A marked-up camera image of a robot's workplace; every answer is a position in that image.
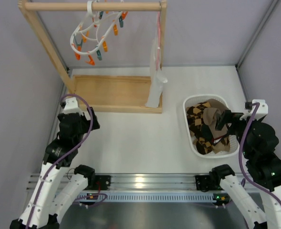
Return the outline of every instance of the perforated metal strip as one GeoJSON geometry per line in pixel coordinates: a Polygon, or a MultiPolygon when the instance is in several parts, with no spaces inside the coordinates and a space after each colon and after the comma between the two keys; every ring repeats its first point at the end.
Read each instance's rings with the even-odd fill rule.
{"type": "MultiPolygon", "coordinates": [[[[78,197],[85,197],[88,193],[82,192],[78,197]]],[[[211,193],[107,193],[108,198],[105,202],[158,202],[158,203],[212,203],[213,194],[211,193]]],[[[100,201],[103,196],[97,200],[82,199],[80,202],[100,201]]]]}

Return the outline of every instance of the robotic arm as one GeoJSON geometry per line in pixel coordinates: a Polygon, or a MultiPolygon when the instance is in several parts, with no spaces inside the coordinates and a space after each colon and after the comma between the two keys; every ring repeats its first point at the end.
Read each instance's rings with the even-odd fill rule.
{"type": "Polygon", "coordinates": [[[262,123],[268,113],[268,106],[264,100],[246,103],[246,109],[250,112],[243,114],[226,110],[218,118],[216,129],[221,130],[227,125],[228,135],[236,135],[239,143],[242,143],[240,153],[243,152],[244,157],[248,159],[246,167],[253,181],[246,178],[260,189],[265,213],[244,190],[229,165],[212,169],[210,177],[215,185],[219,185],[230,195],[249,229],[281,229],[281,160],[274,153],[279,140],[274,129],[262,123]],[[250,116],[255,120],[248,131],[247,121],[250,116]],[[248,131],[245,142],[241,142],[245,129],[248,131]]]}
{"type": "Polygon", "coordinates": [[[58,115],[60,130],[56,139],[46,147],[40,178],[25,211],[19,219],[12,221],[10,229],[58,229],[63,215],[78,194],[93,186],[95,170],[80,165],[68,185],[55,198],[62,177],[78,153],[83,135],[100,128],[93,109],[88,108],[91,114],[89,121],[75,97],[66,99],[61,106],[64,109],[58,115]]]}

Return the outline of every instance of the wooden frame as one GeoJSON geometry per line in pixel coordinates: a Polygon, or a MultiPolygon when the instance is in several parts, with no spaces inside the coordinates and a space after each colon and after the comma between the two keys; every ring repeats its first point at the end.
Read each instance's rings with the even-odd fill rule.
{"type": "MultiPolygon", "coordinates": [[[[37,11],[87,11],[87,3],[52,3],[52,2],[28,2],[28,0],[18,0],[18,7],[22,12],[23,16],[30,24],[31,28],[34,30],[39,41],[44,47],[46,53],[50,57],[51,62],[59,73],[62,81],[67,86],[70,93],[78,94],[76,90],[76,82],[74,82],[75,77],[71,79],[67,73],[67,70],[62,65],[57,52],[55,51],[52,42],[50,41],[48,35],[46,34],[42,24],[37,15],[37,11]]],[[[163,64],[164,55],[164,36],[165,36],[165,24],[166,24],[166,10],[167,10],[167,0],[162,0],[161,2],[93,2],[93,11],[160,11],[161,12],[161,68],[163,64]]],[[[90,105],[96,106],[97,111],[109,111],[109,112],[132,112],[132,113],[161,113],[161,106],[158,108],[148,108],[144,105],[138,104],[138,102],[133,106],[128,107],[116,107],[116,104],[109,104],[108,106],[100,106],[99,104],[91,104],[91,100],[88,101],[90,105]]]]}

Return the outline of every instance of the metal floor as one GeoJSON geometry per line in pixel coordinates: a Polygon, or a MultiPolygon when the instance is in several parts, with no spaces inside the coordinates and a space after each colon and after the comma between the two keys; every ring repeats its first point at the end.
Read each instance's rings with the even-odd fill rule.
{"type": "MultiPolygon", "coordinates": [[[[259,194],[253,194],[261,205],[259,194]]],[[[86,209],[73,205],[60,229],[245,229],[232,203],[226,209],[194,203],[105,203],[86,209]]]]}

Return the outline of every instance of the table surface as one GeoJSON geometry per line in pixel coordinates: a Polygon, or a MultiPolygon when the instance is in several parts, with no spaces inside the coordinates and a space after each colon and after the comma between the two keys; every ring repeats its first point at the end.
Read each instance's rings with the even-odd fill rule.
{"type": "MultiPolygon", "coordinates": [[[[71,167],[80,164],[96,173],[208,173],[228,164],[240,172],[238,155],[220,159],[197,156],[188,140],[183,101],[191,95],[216,94],[235,112],[245,97],[234,66],[163,67],[168,78],[162,114],[97,112],[100,129],[79,148],[71,167]]],[[[148,76],[149,68],[74,69],[72,74],[148,76]]]]}

